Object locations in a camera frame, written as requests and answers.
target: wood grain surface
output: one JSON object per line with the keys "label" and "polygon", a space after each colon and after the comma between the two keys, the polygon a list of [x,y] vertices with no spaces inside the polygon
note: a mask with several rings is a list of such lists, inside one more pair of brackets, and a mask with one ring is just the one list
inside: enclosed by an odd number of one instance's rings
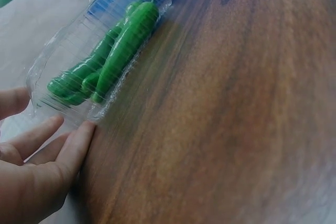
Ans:
{"label": "wood grain surface", "polygon": [[174,0],[97,129],[89,223],[336,223],[336,0]]}

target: finger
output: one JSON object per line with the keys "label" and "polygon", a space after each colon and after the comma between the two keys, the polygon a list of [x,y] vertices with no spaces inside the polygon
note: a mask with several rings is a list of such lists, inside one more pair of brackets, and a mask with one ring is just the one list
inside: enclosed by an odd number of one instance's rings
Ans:
{"label": "finger", "polygon": [[14,165],[23,165],[20,153],[9,143],[0,143],[0,160]]}
{"label": "finger", "polygon": [[61,116],[53,116],[31,131],[10,140],[9,143],[19,151],[22,160],[25,160],[36,152],[61,127],[63,122],[64,119]]}
{"label": "finger", "polygon": [[95,125],[84,122],[72,138],[68,138],[56,158],[55,164],[59,167],[62,177],[71,183],[77,176],[80,166],[89,149]]}
{"label": "finger", "polygon": [[26,88],[0,91],[0,121],[24,111],[28,106],[29,99]]}
{"label": "finger", "polygon": [[42,150],[34,154],[26,164],[40,165],[55,161],[68,137],[70,137],[69,133],[59,136]]}

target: gray floor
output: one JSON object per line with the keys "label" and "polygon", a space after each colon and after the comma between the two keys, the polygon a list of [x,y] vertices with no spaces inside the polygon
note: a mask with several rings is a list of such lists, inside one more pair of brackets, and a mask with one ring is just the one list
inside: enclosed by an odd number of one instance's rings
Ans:
{"label": "gray floor", "polygon": [[[15,0],[0,9],[0,89],[24,85],[26,72],[45,43],[87,4],[88,0]],[[29,111],[5,120],[1,141],[39,121],[32,120]],[[47,223],[76,223],[71,208],[67,200],[63,209]]]}

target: hand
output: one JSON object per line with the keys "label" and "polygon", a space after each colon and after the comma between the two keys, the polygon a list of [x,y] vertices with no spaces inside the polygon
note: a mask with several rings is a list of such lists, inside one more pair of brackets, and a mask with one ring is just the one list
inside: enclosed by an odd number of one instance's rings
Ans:
{"label": "hand", "polygon": [[[24,88],[0,91],[0,120],[20,113],[28,103]],[[63,205],[95,130],[95,125],[85,122],[34,154],[63,121],[55,116],[7,143],[0,143],[1,223],[38,223]]]}

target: plastic packaging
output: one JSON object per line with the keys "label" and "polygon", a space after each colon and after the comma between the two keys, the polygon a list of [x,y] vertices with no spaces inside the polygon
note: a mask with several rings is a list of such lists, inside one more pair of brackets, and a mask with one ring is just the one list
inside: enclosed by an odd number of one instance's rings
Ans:
{"label": "plastic packaging", "polygon": [[[143,8],[130,11],[134,4],[144,2]],[[74,125],[101,119],[171,3],[172,0],[91,0],[88,8],[54,35],[30,68],[27,87],[35,114],[61,113]],[[145,6],[157,12],[147,11]],[[112,33],[108,32],[116,25],[121,32],[113,43]],[[96,80],[85,86],[84,80],[90,74],[96,75]]]}

